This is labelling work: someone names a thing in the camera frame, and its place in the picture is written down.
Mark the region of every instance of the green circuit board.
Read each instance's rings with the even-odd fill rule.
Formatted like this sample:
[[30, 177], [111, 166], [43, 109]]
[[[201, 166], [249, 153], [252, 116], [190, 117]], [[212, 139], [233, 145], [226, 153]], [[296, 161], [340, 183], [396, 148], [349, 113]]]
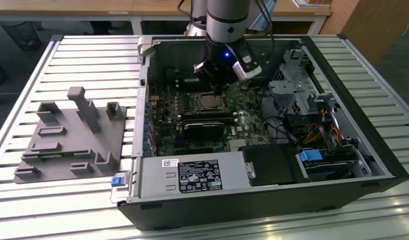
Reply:
[[[221, 102], [217, 109], [200, 107], [200, 99], [212, 95], [212, 92], [179, 93], [169, 90], [158, 96], [158, 101], [153, 103], [158, 156], [230, 152], [232, 140], [244, 140], [241, 143], [245, 145], [270, 143], [272, 138], [258, 110], [260, 96], [254, 89], [242, 89], [237, 82], [218, 96]], [[224, 135], [218, 139], [190, 140], [182, 134], [178, 115], [206, 111], [234, 113], [236, 122], [225, 125]]]

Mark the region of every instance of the aluminum extrusion table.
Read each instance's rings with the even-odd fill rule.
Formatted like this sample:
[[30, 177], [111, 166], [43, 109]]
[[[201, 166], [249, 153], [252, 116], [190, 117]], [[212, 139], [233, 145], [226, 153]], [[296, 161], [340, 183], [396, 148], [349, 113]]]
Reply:
[[[138, 38], [66, 36], [50, 43], [0, 131], [0, 239], [409, 238], [409, 181], [343, 209], [147, 232], [135, 229], [111, 202], [110, 177], [16, 185], [14, 172], [39, 121], [39, 102], [74, 108], [66, 96], [73, 86], [87, 89], [86, 97], [98, 107], [111, 101], [129, 107], [121, 171], [131, 169]], [[409, 172], [409, 106], [348, 40], [313, 40]], [[127, 189], [121, 189], [113, 201], [126, 196]], [[214, 214], [212, 206], [197, 207]]]

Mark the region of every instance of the gray plastic holder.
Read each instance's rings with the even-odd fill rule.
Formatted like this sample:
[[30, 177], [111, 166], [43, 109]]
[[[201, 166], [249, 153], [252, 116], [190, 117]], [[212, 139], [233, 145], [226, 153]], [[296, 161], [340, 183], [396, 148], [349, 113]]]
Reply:
[[15, 171], [15, 183], [106, 177], [118, 172], [127, 107], [118, 102], [95, 107], [85, 94], [83, 87], [69, 90], [78, 109], [42, 102], [40, 121]]

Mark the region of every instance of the motherboard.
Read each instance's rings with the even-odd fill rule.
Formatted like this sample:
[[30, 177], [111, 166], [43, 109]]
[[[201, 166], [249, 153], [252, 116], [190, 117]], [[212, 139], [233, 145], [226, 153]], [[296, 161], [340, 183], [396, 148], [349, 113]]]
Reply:
[[154, 88], [154, 135], [158, 156], [234, 152], [272, 141], [257, 89], [240, 82], [222, 95]]

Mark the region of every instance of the barcode sticker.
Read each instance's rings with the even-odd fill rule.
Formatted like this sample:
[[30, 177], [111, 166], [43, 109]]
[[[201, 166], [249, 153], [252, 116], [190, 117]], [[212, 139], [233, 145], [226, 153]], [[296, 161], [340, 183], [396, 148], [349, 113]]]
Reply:
[[179, 159], [163, 159], [163, 167], [177, 167]]
[[110, 14], [129, 14], [127, 11], [110, 11]]

